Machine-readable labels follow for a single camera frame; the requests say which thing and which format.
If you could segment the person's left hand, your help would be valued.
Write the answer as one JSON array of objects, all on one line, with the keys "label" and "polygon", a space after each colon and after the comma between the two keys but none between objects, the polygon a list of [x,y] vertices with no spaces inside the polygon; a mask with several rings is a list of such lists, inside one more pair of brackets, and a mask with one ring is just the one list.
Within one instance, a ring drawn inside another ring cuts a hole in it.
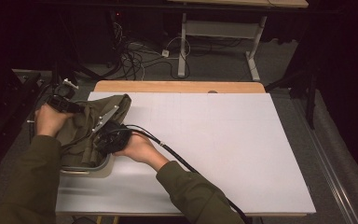
[{"label": "person's left hand", "polygon": [[63,124],[72,117],[72,114],[61,113],[50,105],[44,104],[35,112],[36,133],[55,137]]}]

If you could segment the white table board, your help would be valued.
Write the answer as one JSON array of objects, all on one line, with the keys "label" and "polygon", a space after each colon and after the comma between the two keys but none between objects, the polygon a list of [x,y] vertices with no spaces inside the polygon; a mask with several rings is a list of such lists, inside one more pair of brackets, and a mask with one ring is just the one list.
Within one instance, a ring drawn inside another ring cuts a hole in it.
[{"label": "white table board", "polygon": [[[126,123],[168,145],[247,216],[315,211],[304,177],[267,93],[131,94]],[[118,157],[109,176],[61,178],[58,214],[175,216],[147,165]]]}]

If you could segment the metal floor rail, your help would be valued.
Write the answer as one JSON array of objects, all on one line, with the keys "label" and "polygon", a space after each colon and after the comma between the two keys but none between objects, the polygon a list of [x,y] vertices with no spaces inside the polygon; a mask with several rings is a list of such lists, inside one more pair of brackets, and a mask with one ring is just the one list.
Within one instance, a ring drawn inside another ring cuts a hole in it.
[{"label": "metal floor rail", "polygon": [[358,224],[358,216],[356,215],[351,201],[348,197],[348,193],[343,187],[341,181],[338,179],[337,173],[333,168],[331,161],[328,159],[324,147],[321,144],[316,132],[312,130],[309,123],[305,118],[305,110],[302,108],[302,104],[299,100],[293,100],[294,108],[296,109],[299,119],[306,127],[307,133],[310,136],[312,146],[316,153],[316,158],[320,163],[321,170],[324,173],[327,184],[335,198],[336,204],[345,220],[346,224]]}]

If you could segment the black metal stand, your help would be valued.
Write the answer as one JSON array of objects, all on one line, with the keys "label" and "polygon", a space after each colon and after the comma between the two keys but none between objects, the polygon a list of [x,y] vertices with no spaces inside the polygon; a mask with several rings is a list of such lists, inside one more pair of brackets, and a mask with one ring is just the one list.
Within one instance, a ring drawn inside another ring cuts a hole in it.
[{"label": "black metal stand", "polygon": [[292,98],[306,97],[305,119],[310,128],[314,129],[314,108],[317,76],[320,67],[317,59],[311,59],[302,68],[293,72],[286,72],[285,76],[264,87],[266,92],[277,88],[289,88]]},{"label": "black metal stand", "polygon": [[76,72],[84,74],[86,77],[90,77],[92,80],[107,80],[120,68],[120,64],[112,65],[111,69],[105,74],[99,75],[86,66],[78,63],[76,60],[71,59],[60,49],[52,50],[53,64],[52,64],[52,81],[55,85],[58,85],[60,80],[68,78],[77,84]]}]

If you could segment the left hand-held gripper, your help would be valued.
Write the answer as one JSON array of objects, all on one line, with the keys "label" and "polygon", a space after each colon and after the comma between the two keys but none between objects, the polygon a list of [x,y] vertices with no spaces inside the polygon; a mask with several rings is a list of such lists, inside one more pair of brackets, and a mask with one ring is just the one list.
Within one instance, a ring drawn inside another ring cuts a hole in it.
[{"label": "left hand-held gripper", "polygon": [[58,112],[82,113],[84,107],[71,102],[77,89],[77,85],[73,84],[68,78],[65,78],[62,84],[53,90],[53,93],[48,97],[46,103]]}]

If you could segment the wooden table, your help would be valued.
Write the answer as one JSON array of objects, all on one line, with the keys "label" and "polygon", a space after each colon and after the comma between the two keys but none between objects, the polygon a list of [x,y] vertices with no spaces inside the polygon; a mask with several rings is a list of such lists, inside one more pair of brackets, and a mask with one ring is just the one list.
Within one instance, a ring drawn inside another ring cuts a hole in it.
[{"label": "wooden table", "polygon": [[213,81],[137,81],[102,80],[95,91],[106,92],[181,92],[181,93],[265,93],[258,82],[213,82]]}]

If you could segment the beige plastic basket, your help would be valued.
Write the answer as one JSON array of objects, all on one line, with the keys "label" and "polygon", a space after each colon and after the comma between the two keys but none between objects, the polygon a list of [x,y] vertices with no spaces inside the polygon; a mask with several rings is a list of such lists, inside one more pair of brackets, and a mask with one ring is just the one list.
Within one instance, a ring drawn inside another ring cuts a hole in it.
[{"label": "beige plastic basket", "polygon": [[77,177],[105,178],[111,174],[114,160],[115,157],[108,154],[97,167],[62,167],[61,174]]}]

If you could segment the olive green pants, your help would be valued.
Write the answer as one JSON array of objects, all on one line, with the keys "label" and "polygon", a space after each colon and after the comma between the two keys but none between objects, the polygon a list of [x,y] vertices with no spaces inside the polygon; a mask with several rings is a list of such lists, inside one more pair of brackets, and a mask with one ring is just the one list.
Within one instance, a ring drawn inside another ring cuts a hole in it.
[{"label": "olive green pants", "polygon": [[99,121],[99,117],[115,105],[119,106],[119,110],[113,119],[123,124],[131,107],[131,98],[128,94],[120,94],[77,104],[82,105],[84,111],[75,113],[68,119],[57,135],[62,143],[61,165],[62,167],[97,167],[108,154],[104,155],[95,149],[91,131]]}]

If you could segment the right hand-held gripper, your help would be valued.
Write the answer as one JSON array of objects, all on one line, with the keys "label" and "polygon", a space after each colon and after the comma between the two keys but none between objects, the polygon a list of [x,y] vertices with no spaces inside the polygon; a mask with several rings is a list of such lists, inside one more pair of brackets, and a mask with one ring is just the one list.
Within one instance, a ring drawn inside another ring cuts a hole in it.
[{"label": "right hand-held gripper", "polygon": [[119,106],[115,105],[99,117],[99,121],[91,131],[95,149],[104,155],[124,149],[131,137],[130,129],[113,119],[118,110]]}]

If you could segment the person's right hand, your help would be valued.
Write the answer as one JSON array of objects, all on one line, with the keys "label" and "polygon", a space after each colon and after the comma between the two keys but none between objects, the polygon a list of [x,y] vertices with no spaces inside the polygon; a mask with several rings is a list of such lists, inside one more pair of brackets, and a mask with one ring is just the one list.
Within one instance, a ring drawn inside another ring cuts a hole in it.
[{"label": "person's right hand", "polygon": [[145,163],[158,172],[169,160],[158,152],[147,137],[140,133],[132,133],[126,147],[115,153]]}]

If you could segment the white frame desk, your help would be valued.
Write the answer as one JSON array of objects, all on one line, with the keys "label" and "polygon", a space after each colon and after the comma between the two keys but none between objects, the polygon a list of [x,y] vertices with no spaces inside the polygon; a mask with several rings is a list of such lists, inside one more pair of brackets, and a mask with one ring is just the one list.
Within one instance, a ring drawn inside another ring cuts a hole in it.
[{"label": "white frame desk", "polygon": [[[253,7],[254,9],[299,9],[307,8],[307,0],[170,0],[171,2],[181,3],[184,7],[190,7],[195,4],[208,4],[218,7]],[[239,39],[251,39],[253,47],[250,51],[245,52],[245,61],[248,65],[249,72],[253,81],[259,81],[255,53],[257,51],[260,38],[263,34],[267,16],[261,16],[255,22],[235,22],[235,21],[207,21],[191,20],[184,12],[182,14],[182,28],[180,36],[180,51],[178,56],[178,76],[184,77],[188,72],[186,56],[190,46],[186,38],[188,36],[207,36],[207,37],[229,37]]]}]

